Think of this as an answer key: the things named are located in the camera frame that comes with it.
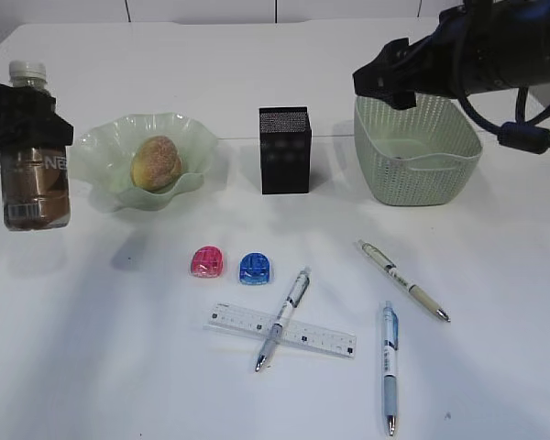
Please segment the bottle cap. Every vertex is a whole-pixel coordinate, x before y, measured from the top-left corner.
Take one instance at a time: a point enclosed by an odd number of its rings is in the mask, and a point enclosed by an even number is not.
[[[34,61],[10,61],[8,66],[10,71],[10,78],[40,78],[43,81],[47,81],[47,71],[45,70],[45,64],[42,62]]]

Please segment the white ruler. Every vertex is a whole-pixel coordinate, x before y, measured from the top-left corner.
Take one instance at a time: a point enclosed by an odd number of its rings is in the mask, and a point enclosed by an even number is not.
[[[208,325],[230,332],[244,333],[266,339],[277,316],[255,310],[244,309],[222,302],[214,306],[208,318]],[[291,320],[278,341],[283,346],[325,353],[339,358],[355,357],[357,337],[327,328]]]

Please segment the white wall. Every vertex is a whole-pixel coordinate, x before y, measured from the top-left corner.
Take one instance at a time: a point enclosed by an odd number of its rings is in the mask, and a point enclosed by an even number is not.
[[[340,17],[437,17],[462,0],[0,0],[0,42],[25,23],[272,23]]]
[[[120,21],[127,21],[124,0],[0,0],[0,42],[24,23]]]
[[[421,1],[277,0],[277,18],[284,23],[318,18],[416,17]]]
[[[273,23],[275,0],[127,0],[132,21]]]

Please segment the black speaker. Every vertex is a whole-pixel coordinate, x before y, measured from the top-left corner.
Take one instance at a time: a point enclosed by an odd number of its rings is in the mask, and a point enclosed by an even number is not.
[[[307,107],[258,110],[263,194],[308,193],[312,129]]]

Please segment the pen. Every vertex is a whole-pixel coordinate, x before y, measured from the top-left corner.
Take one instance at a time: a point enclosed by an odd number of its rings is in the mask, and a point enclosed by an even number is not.
[[[383,308],[383,413],[387,432],[393,437],[397,424],[398,319],[391,302]]]
[[[398,271],[393,262],[388,259],[380,250],[363,240],[358,241],[358,245],[363,251],[375,261],[379,267],[387,272],[404,290],[406,290],[413,298],[420,302],[431,314],[438,318],[450,322],[450,317],[445,310],[434,301],[430,296],[416,284],[408,282]]]
[[[269,359],[273,356],[273,352],[277,346],[277,341],[283,334],[285,325],[289,323],[293,310],[299,305],[309,284],[310,268],[305,268],[295,279],[293,287],[291,287],[287,298],[285,298],[285,302],[279,310],[279,313],[277,313],[277,319],[269,330],[269,335],[263,343],[263,347],[258,352],[255,371],[260,371],[261,367],[269,362]]]

